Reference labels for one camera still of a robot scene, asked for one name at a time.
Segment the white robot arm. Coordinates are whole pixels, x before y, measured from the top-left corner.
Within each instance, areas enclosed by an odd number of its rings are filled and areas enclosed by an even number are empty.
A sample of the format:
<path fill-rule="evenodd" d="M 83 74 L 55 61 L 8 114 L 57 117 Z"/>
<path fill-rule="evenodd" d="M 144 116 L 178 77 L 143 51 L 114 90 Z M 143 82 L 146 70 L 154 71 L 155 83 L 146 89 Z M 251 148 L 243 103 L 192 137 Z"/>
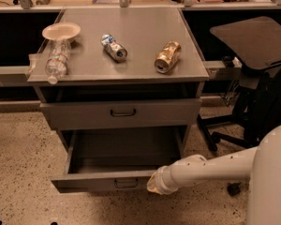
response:
<path fill-rule="evenodd" d="M 147 189 L 167 195 L 205 181 L 244 179 L 249 181 L 246 225 L 281 225 L 281 126 L 256 147 L 213 159 L 193 155 L 160 167 Z"/>

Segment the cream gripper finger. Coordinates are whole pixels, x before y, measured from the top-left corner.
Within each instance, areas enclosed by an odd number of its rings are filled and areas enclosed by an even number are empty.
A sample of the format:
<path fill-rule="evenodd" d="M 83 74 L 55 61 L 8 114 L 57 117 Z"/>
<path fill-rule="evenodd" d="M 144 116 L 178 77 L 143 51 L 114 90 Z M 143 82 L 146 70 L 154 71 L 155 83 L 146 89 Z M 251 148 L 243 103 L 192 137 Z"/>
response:
<path fill-rule="evenodd" d="M 147 190 L 156 194 L 164 194 L 165 188 L 162 177 L 158 172 L 154 172 L 147 182 Z"/>

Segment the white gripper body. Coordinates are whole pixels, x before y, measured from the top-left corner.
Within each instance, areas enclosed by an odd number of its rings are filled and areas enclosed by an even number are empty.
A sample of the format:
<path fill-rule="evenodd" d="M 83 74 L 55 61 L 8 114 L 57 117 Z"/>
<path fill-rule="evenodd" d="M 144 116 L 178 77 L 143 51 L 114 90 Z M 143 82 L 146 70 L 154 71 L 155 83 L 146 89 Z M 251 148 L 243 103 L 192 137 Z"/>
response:
<path fill-rule="evenodd" d="M 170 195 L 178 190 L 171 178 L 169 166 L 163 166 L 156 170 L 153 176 L 153 190 L 159 195 Z"/>

